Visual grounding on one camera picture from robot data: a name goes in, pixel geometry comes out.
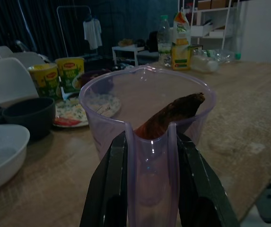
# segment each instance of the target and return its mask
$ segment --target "white shirt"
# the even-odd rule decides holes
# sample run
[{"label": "white shirt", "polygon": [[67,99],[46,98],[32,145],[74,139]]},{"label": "white shirt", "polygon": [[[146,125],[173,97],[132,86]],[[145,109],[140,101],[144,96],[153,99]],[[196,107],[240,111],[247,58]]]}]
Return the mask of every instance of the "white shirt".
[{"label": "white shirt", "polygon": [[88,22],[83,22],[84,27],[84,38],[88,40],[90,49],[94,50],[97,49],[99,46],[102,46],[102,39],[101,39],[101,24],[99,20],[92,19]]}]

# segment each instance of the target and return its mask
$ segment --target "floor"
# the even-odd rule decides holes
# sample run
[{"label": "floor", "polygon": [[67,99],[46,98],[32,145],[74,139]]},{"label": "floor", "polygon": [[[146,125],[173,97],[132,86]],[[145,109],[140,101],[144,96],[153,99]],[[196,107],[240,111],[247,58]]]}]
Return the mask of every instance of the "floor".
[{"label": "floor", "polygon": [[256,206],[254,206],[241,223],[241,227],[271,227],[271,224],[264,223],[259,216]]}]

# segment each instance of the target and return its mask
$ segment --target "instant noodle cup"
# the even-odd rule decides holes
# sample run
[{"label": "instant noodle cup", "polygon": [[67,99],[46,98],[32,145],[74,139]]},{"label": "instant noodle cup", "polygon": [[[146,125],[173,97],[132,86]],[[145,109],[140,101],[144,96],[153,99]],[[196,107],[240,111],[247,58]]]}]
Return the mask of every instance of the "instant noodle cup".
[{"label": "instant noodle cup", "polygon": [[28,68],[40,97],[62,99],[58,67],[54,63],[33,65]]},{"label": "instant noodle cup", "polygon": [[83,58],[59,58],[55,60],[65,93],[80,91],[81,75],[84,73]]}]

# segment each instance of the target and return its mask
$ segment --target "small white table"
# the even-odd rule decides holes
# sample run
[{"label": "small white table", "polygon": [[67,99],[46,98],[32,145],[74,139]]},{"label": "small white table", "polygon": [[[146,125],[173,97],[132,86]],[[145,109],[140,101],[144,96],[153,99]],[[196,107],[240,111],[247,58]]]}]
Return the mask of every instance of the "small white table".
[{"label": "small white table", "polygon": [[114,60],[114,64],[117,64],[116,61],[116,53],[115,51],[129,51],[129,52],[134,52],[134,61],[135,62],[135,66],[139,65],[139,62],[137,61],[137,53],[140,51],[144,51],[145,47],[137,47],[136,45],[130,45],[130,46],[125,46],[125,47],[120,47],[120,46],[114,46],[112,47],[112,55],[113,55],[113,60]]}]

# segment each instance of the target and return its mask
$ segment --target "white bowl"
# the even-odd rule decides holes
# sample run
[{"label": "white bowl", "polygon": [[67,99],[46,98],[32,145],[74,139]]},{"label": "white bowl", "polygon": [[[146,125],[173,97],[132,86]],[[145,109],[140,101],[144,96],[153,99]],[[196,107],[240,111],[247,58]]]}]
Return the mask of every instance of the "white bowl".
[{"label": "white bowl", "polygon": [[30,133],[15,124],[0,124],[0,186],[23,165]]}]

